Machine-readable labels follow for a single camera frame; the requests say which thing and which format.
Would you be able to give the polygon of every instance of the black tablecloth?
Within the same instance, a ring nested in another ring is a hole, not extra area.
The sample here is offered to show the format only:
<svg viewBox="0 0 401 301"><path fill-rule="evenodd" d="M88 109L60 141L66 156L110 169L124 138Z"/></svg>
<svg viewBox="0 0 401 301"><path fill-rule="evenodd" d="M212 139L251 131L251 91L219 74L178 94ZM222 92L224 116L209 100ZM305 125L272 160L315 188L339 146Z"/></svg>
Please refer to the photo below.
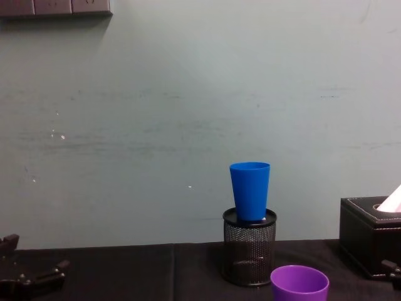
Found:
<svg viewBox="0 0 401 301"><path fill-rule="evenodd" d="M219 273L222 243L18 251L18 263L40 270L69 259L65 286L35 300L273 300L270 286L237 287ZM278 241L276 265L317 268L330 279L329 301L400 301L390 283L367 280L336 240Z"/></svg>

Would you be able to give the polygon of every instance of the wall socket panel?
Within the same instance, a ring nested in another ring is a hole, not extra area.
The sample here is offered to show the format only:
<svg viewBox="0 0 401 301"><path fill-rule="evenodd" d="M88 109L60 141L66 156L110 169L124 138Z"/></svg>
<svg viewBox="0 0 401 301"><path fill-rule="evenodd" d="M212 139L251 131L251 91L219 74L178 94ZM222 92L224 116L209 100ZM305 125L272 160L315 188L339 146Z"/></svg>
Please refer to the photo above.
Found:
<svg viewBox="0 0 401 301"><path fill-rule="evenodd" d="M74 14L81 13L109 13L110 0L71 0Z"/></svg>
<svg viewBox="0 0 401 301"><path fill-rule="evenodd" d="M72 14L71 0L34 0L35 14Z"/></svg>
<svg viewBox="0 0 401 301"><path fill-rule="evenodd" d="M0 16L33 16L33 0L0 0Z"/></svg>
<svg viewBox="0 0 401 301"><path fill-rule="evenodd" d="M113 0L0 0L0 18L112 14Z"/></svg>

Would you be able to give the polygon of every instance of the blue plastic cup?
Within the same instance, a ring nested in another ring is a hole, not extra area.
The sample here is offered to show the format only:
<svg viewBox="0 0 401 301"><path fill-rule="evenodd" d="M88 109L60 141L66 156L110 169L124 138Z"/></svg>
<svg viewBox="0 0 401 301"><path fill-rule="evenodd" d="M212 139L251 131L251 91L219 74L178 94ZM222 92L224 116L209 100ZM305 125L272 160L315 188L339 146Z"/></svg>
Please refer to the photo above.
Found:
<svg viewBox="0 0 401 301"><path fill-rule="evenodd" d="M237 217L243 221L262 220L268 204L270 164L234 163L230 173Z"/></svg>

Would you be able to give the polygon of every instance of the electrical outlet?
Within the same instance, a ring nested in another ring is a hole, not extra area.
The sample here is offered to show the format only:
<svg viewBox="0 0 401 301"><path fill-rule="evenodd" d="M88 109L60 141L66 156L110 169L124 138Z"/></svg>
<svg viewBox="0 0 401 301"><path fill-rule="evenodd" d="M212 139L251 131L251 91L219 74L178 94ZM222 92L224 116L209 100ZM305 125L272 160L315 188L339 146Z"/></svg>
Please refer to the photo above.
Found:
<svg viewBox="0 0 401 301"><path fill-rule="evenodd" d="M34 0L35 14L72 14L71 0Z"/></svg>
<svg viewBox="0 0 401 301"><path fill-rule="evenodd" d="M72 0L73 13L111 13L110 0Z"/></svg>
<svg viewBox="0 0 401 301"><path fill-rule="evenodd" d="M34 15L33 0L0 0L0 17Z"/></svg>

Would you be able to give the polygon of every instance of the purple plastic cup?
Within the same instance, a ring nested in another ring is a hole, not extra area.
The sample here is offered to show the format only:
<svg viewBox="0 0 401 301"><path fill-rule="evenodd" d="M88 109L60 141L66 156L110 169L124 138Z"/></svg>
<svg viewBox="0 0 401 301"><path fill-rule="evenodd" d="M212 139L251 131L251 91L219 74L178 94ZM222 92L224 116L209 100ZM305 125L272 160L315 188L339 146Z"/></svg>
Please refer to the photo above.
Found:
<svg viewBox="0 0 401 301"><path fill-rule="evenodd" d="M274 301L326 301L329 280L325 274L302 265L285 265L271 272Z"/></svg>

